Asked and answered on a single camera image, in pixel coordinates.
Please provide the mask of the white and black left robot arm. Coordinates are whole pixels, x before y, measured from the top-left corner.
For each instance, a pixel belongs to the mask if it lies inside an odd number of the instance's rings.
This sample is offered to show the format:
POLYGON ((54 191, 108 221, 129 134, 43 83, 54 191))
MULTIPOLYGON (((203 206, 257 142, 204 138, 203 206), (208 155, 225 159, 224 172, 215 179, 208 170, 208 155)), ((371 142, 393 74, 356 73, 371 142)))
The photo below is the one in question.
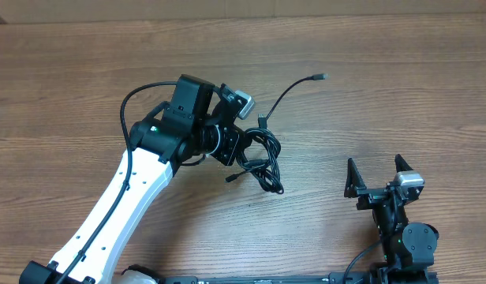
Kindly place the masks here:
POLYGON ((170 82, 161 102, 131 129, 118 169, 88 217, 47 265, 30 262, 21 283, 109 283, 125 246, 153 200, 193 156, 234 162, 241 130, 255 101, 241 90, 190 75, 170 82))

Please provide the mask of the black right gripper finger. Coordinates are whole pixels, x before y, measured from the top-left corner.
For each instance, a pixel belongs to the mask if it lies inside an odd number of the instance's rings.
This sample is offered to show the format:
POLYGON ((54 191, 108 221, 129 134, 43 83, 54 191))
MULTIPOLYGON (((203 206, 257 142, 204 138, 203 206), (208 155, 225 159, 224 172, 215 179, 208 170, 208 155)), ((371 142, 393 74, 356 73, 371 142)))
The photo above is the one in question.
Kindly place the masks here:
POLYGON ((404 158, 400 154, 397 154, 394 157, 394 163, 395 163, 397 173, 405 172, 405 171, 413 171, 413 168, 407 163, 407 161, 404 160, 404 158))
POLYGON ((357 169, 356 163, 352 158, 347 161, 347 177, 344 189, 344 197, 355 198, 358 197, 361 191, 366 190, 367 187, 364 180, 357 169))

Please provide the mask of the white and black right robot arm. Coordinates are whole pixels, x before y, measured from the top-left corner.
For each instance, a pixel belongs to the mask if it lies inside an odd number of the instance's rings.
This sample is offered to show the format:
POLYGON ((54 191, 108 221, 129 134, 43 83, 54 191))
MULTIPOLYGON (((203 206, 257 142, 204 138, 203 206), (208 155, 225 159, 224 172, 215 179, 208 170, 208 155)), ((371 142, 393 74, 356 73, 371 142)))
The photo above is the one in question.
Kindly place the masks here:
POLYGON ((419 199, 425 180, 400 155, 396 174, 384 187, 370 189, 353 159, 348 159, 344 196, 357 199, 357 210, 370 210, 390 271, 424 271, 434 264, 439 233, 422 222, 410 222, 405 206, 419 199))

